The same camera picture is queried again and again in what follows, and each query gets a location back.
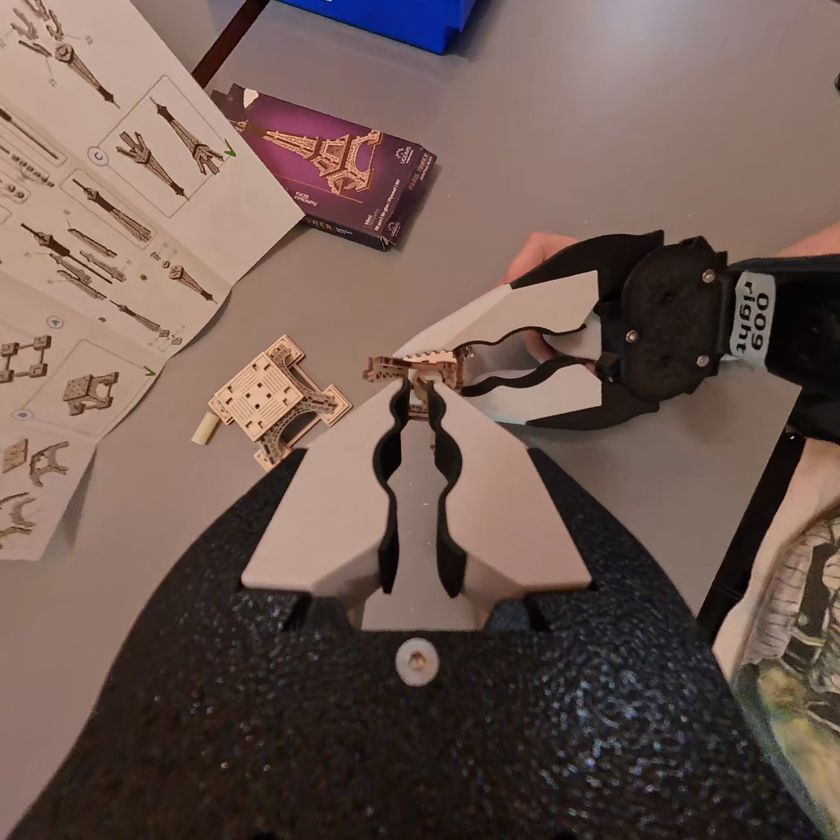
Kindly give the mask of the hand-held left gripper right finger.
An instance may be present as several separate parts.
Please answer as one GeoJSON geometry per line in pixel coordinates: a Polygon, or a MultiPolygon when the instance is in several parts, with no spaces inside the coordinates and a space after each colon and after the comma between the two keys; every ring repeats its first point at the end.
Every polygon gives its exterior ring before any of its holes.
{"type": "Polygon", "coordinates": [[[501,602],[589,588],[592,574],[541,478],[529,448],[465,398],[436,382],[427,390],[437,502],[437,575],[482,629],[501,602]]]}

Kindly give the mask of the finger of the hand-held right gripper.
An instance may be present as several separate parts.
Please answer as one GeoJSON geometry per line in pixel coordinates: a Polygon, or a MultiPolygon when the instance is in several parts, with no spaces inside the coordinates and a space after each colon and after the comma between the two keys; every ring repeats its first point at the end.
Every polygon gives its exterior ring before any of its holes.
{"type": "Polygon", "coordinates": [[[405,359],[467,345],[496,345],[527,330],[552,335],[574,332],[585,324],[599,300],[596,271],[547,280],[526,287],[496,287],[452,312],[393,352],[405,359]]]}
{"type": "Polygon", "coordinates": [[[461,396],[491,420],[525,425],[602,405],[602,380],[594,362],[554,358],[530,370],[480,374],[461,396]]]}

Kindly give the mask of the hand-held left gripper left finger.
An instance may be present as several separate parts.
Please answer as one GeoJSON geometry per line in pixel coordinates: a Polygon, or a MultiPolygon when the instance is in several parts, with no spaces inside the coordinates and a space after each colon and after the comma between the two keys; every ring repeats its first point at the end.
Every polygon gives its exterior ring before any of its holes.
{"type": "Polygon", "coordinates": [[[399,560],[396,495],[406,379],[377,393],[306,450],[241,575],[244,587],[333,599],[361,628],[367,600],[390,594],[399,560]]]}

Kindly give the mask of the person's right forearm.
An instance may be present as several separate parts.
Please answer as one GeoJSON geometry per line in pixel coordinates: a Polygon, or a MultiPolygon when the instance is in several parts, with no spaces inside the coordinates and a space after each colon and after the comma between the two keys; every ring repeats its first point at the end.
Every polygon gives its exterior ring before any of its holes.
{"type": "Polygon", "coordinates": [[[839,243],[840,223],[835,222],[825,229],[804,238],[800,242],[783,249],[779,252],[778,257],[801,258],[839,255],[839,243]]]}

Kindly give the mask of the wood-edged grey desk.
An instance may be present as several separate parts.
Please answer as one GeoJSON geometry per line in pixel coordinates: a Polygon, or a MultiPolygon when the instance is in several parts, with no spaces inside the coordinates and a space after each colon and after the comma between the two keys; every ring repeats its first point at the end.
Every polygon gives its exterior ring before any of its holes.
{"type": "Polygon", "coordinates": [[[194,70],[244,1],[132,1],[188,70],[194,70]]]}

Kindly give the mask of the person's right hand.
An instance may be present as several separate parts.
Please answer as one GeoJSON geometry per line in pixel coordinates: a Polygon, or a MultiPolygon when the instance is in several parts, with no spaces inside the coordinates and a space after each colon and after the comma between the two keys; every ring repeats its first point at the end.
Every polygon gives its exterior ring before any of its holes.
{"type": "Polygon", "coordinates": [[[530,234],[507,267],[499,285],[511,284],[540,266],[545,260],[575,244],[576,239],[570,236],[548,233],[530,234]]]}

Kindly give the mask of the wooden tower base section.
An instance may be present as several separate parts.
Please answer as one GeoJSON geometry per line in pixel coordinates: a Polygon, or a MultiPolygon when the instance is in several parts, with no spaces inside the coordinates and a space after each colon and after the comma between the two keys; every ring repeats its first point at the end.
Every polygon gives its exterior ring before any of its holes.
{"type": "Polygon", "coordinates": [[[255,459],[271,471],[319,423],[336,424],[352,403],[334,386],[319,388],[301,368],[305,353],[286,335],[258,354],[208,402],[225,425],[257,445],[255,459]]]}

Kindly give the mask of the purple model kit box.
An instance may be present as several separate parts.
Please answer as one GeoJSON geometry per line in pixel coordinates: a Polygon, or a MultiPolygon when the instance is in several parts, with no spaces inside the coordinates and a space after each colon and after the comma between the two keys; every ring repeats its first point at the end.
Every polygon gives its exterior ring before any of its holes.
{"type": "Polygon", "coordinates": [[[397,247],[431,185],[420,143],[239,85],[211,99],[303,212],[303,223],[380,251],[397,247]]]}

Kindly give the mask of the white printed t-shirt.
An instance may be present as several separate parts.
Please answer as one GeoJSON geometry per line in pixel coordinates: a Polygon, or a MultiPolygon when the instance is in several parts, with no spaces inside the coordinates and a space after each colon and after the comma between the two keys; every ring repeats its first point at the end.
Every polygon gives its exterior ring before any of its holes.
{"type": "Polygon", "coordinates": [[[839,449],[805,442],[713,653],[752,735],[839,838],[839,449]]]}

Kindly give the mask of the blue plastic bin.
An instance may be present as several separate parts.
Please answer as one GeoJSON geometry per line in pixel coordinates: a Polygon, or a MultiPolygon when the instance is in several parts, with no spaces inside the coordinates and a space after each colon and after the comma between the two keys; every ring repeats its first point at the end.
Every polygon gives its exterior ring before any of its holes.
{"type": "Polygon", "coordinates": [[[476,1],[284,1],[363,31],[444,55],[476,1]]]}

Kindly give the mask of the folded assembly diagram sheet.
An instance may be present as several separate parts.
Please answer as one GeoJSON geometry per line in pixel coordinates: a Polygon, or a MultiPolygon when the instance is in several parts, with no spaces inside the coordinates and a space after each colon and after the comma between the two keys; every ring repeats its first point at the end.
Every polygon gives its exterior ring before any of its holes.
{"type": "Polygon", "coordinates": [[[1,558],[298,207],[131,2],[1,2],[1,558]]]}

